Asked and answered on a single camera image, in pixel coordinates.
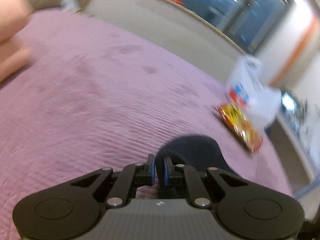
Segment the black hoodie white stripes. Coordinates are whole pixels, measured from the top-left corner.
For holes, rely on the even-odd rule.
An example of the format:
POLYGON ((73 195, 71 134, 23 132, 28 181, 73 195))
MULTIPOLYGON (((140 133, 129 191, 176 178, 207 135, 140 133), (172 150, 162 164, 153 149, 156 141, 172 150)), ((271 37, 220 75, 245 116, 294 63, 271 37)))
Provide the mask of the black hoodie white stripes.
POLYGON ((159 182, 158 197, 177 198, 174 188, 165 184, 164 159, 170 157, 172 164, 184 164, 205 172, 208 167, 217 167, 237 175, 225 161, 220 146, 211 137, 204 135, 186 135, 164 144, 156 154, 155 165, 159 182))

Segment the red yellow snack packet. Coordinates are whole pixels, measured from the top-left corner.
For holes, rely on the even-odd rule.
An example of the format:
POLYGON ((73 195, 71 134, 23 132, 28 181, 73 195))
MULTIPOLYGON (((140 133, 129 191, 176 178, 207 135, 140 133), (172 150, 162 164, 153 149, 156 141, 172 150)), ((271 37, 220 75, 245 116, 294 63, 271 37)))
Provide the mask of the red yellow snack packet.
POLYGON ((224 124, 253 153, 259 152, 263 137, 255 129, 241 108, 233 103, 226 103, 215 108, 224 124))

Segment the pink quilted bedspread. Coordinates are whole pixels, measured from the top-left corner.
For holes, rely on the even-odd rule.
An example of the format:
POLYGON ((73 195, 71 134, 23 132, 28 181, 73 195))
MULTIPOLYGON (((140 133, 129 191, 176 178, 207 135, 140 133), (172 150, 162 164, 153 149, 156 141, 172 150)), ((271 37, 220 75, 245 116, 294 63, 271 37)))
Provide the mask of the pink quilted bedspread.
POLYGON ((1 239, 18 239, 24 197, 102 167, 143 162, 186 134, 212 137, 240 176, 291 195, 272 143, 257 154, 215 109, 225 87, 175 54, 84 14, 35 12, 18 34, 31 50, 1 83, 1 239))

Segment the white plastic shopping bag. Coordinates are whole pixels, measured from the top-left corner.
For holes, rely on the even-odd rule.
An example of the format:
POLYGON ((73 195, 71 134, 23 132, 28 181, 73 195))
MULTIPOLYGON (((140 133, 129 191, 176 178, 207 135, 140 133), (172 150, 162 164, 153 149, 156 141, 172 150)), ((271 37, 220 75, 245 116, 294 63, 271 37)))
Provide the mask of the white plastic shopping bag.
POLYGON ((241 56, 226 81, 229 101, 237 104, 258 130, 271 126, 281 106, 281 91, 259 81, 262 66, 257 57, 241 56))

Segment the white side table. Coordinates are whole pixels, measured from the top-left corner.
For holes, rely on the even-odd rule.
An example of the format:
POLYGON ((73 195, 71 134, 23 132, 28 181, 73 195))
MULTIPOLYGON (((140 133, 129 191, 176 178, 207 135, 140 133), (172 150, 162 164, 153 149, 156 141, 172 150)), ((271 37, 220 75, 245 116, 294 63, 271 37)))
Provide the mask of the white side table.
POLYGON ((319 184, 319 155, 312 149, 319 116, 310 120, 309 113, 307 100, 300 101, 283 89, 281 107, 270 134, 293 194, 298 198, 319 184))

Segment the dark framed window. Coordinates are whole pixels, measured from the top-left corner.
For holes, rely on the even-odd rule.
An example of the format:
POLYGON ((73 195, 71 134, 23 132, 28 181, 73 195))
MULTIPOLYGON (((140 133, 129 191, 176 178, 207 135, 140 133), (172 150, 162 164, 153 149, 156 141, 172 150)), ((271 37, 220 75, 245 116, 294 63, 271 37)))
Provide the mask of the dark framed window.
POLYGON ((286 15, 293 0, 170 0, 254 54, 286 15))

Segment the pink folded blanket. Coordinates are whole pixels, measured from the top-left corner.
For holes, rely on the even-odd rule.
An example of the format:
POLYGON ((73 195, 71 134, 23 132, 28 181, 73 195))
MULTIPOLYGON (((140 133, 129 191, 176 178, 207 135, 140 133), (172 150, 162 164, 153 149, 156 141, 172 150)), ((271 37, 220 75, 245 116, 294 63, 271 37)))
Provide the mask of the pink folded blanket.
POLYGON ((1 0, 1 81, 29 61, 30 49, 17 34, 28 25, 33 11, 28 0, 1 0))

